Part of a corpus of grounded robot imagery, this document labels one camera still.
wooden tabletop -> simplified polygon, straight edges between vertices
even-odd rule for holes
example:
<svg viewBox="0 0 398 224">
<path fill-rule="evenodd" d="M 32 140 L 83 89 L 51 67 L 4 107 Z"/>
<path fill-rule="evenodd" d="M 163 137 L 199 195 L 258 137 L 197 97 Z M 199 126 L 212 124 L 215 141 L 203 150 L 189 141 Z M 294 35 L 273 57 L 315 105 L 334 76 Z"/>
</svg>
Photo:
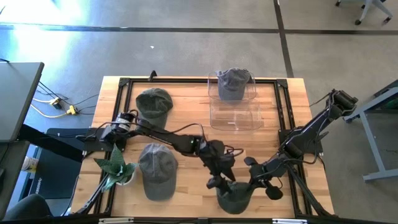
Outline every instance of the wooden tabletop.
<svg viewBox="0 0 398 224">
<path fill-rule="evenodd" d="M 111 121 L 113 108 L 118 91 L 120 77 L 104 77 L 99 93 L 93 127 Z M 296 126 L 303 126 L 311 120 L 312 115 L 308 104 L 304 81 L 301 78 L 288 78 L 290 100 L 292 102 Z M 249 180 L 248 166 L 243 162 L 246 156 L 252 156 L 259 162 L 264 162 L 274 155 L 279 146 L 277 132 L 280 129 L 274 87 L 270 84 L 257 84 L 256 101 L 261 110 L 262 125 L 255 131 L 220 131 L 210 125 L 210 100 L 206 83 L 135 83 L 132 88 L 130 109 L 136 108 L 136 96 L 147 88 L 163 88 L 171 95 L 173 109 L 167 118 L 166 130 L 172 131 L 190 123 L 201 123 L 207 139 L 218 139 L 225 144 L 244 148 L 244 153 L 236 157 L 233 167 L 237 181 Z M 122 95 L 123 109 L 126 90 Z M 285 100 L 282 94 L 282 104 L 286 115 Z M 199 134 L 200 130 L 192 126 L 180 134 Z M 129 139 L 124 158 L 126 162 L 137 162 L 146 144 L 156 142 L 151 138 L 137 136 Z M 168 146 L 178 160 L 177 186 L 174 196 L 166 202 L 153 202 L 146 198 L 142 186 L 142 174 L 136 169 L 133 181 L 126 186 L 116 186 L 112 216 L 114 217 L 241 217 L 241 218 L 289 218 L 294 217 L 289 180 L 285 174 L 281 181 L 284 196 L 280 200 L 270 200 L 264 189 L 256 189 L 246 211 L 239 215 L 224 212 L 217 203 L 216 190 L 207 189 L 206 183 L 211 177 L 209 170 L 203 167 L 199 158 L 184 157 Z M 80 176 L 76 185 L 72 211 L 75 212 L 89 199 L 99 183 L 101 169 L 93 158 L 103 158 L 104 152 L 93 153 L 86 158 L 81 166 Z M 333 213 L 325 172 L 320 161 L 314 165 L 304 164 L 307 185 L 324 208 Z M 277 179 L 271 181 L 280 186 Z M 299 201 L 304 211 L 301 192 Z M 104 193 L 104 209 L 108 193 Z"/>
</svg>

yellow cable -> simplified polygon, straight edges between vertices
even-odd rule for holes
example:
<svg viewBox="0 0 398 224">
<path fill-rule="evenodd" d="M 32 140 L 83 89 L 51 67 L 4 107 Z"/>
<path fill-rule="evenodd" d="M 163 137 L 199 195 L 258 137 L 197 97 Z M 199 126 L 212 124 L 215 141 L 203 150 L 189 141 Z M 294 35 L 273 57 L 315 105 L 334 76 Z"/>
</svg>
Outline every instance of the yellow cable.
<svg viewBox="0 0 398 224">
<path fill-rule="evenodd" d="M 51 103 L 51 100 L 38 100 L 33 98 L 34 101 L 41 102 L 41 103 Z"/>
<path fill-rule="evenodd" d="M 33 105 L 30 105 L 30 106 L 33 107 L 33 109 L 35 109 L 37 112 L 39 112 L 39 114 L 45 116 L 46 118 L 60 118 L 60 117 L 62 117 L 62 116 L 67 115 L 66 113 L 64 113 L 64 114 L 57 115 L 57 116 L 49 116 L 49 115 L 43 114 L 43 113 L 42 113 L 41 111 L 39 111 L 39 109 L 37 109 L 35 106 L 33 106 Z"/>
</svg>

concrete floor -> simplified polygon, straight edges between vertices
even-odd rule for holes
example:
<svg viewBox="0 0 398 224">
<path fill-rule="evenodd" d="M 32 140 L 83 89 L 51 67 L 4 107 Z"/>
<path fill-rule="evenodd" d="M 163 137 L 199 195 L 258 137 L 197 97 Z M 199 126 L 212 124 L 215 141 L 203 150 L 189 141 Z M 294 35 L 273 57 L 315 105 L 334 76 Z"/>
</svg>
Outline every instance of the concrete floor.
<svg viewBox="0 0 398 224">
<path fill-rule="evenodd" d="M 73 26 L 215 27 L 276 29 L 273 0 L 64 0 L 10 4 L 0 22 Z M 335 0 L 280 0 L 286 29 L 397 30 L 394 19 L 373 8 L 361 26 L 353 25 L 361 3 Z M 398 1 L 386 6 L 398 13 Z M 41 81 L 77 102 L 99 92 L 105 75 L 207 76 L 242 67 L 257 77 L 286 77 L 279 34 L 211 34 L 173 32 L 42 31 L 32 26 L 0 29 L 0 58 L 43 61 Z M 305 79 L 310 102 L 332 88 L 368 101 L 398 78 L 396 35 L 287 35 L 295 77 Z M 95 99 L 84 106 L 94 105 Z M 43 112 L 56 114 L 47 106 Z M 323 104 L 312 108 L 313 115 Z M 92 116 L 45 119 L 34 110 L 25 123 L 47 128 L 85 128 Z M 326 175 L 337 215 L 398 223 L 398 178 L 365 184 L 362 175 L 377 170 L 360 121 L 334 122 L 322 140 Z"/>
</svg>

potted plant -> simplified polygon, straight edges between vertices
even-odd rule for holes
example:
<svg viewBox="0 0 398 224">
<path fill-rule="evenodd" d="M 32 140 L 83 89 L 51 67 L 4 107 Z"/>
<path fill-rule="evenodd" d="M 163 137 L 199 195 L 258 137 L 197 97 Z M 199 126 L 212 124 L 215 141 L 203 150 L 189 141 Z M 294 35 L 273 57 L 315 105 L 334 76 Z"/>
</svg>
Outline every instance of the potted plant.
<svg viewBox="0 0 398 224">
<path fill-rule="evenodd" d="M 109 174 L 105 186 L 102 188 L 103 192 L 110 189 L 115 183 L 118 185 L 130 183 L 134 177 L 134 170 L 137 166 L 136 163 L 126 164 L 122 152 L 116 145 L 113 146 L 110 160 L 94 159 L 94 161 L 104 172 Z"/>
</svg>

gray cap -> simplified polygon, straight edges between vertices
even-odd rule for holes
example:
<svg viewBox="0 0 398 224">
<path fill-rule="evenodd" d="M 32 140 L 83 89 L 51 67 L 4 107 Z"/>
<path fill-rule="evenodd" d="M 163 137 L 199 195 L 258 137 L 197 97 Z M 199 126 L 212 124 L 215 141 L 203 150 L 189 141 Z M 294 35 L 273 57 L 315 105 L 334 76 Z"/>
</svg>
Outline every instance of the gray cap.
<svg viewBox="0 0 398 224">
<path fill-rule="evenodd" d="M 222 100 L 242 100 L 246 83 L 251 76 L 246 69 L 230 68 L 222 72 L 216 71 L 218 77 L 218 95 Z"/>
<path fill-rule="evenodd" d="M 160 128 L 166 126 L 167 112 L 173 108 L 172 97 L 161 88 L 144 90 L 136 98 L 139 118 Z"/>
<path fill-rule="evenodd" d="M 217 189 L 218 205 L 229 214 L 240 214 L 248 207 L 254 189 L 248 183 L 230 182 L 228 186 L 232 192 L 225 192 Z"/>
<path fill-rule="evenodd" d="M 178 162 L 170 149 L 157 143 L 148 144 L 139 156 L 138 163 L 149 200 L 163 201 L 173 197 Z"/>
</svg>

